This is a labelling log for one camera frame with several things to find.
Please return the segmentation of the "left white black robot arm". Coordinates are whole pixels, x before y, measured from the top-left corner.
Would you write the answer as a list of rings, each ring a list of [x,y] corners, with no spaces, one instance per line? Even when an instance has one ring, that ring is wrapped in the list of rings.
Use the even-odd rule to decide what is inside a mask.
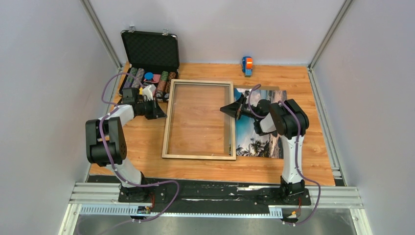
[[[164,118],[166,113],[153,98],[154,86],[123,89],[121,104],[99,119],[86,122],[86,153],[91,164],[111,170],[120,180],[120,191],[138,202],[145,202],[150,189],[143,173],[127,158],[127,144],[123,126],[137,116],[148,120]]]

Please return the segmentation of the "beach landscape photo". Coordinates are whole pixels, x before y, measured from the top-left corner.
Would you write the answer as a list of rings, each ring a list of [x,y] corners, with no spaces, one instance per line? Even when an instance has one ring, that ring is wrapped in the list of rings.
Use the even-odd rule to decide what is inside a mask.
[[[266,99],[272,103],[287,99],[283,90],[255,90],[251,94],[251,108],[255,109],[259,100]],[[254,130],[254,119],[241,116],[235,122],[237,156],[283,159],[282,141],[278,134],[258,135]]]

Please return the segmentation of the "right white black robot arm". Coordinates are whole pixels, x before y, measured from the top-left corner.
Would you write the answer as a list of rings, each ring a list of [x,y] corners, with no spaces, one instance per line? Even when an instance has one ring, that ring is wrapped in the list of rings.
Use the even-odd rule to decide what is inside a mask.
[[[235,102],[221,107],[220,111],[235,120],[241,116],[254,119],[254,130],[260,136],[280,136],[284,166],[276,197],[288,205],[297,201],[305,193],[301,163],[304,136],[309,128],[307,114],[293,99],[274,103],[261,99],[252,106],[249,98],[243,95]]]

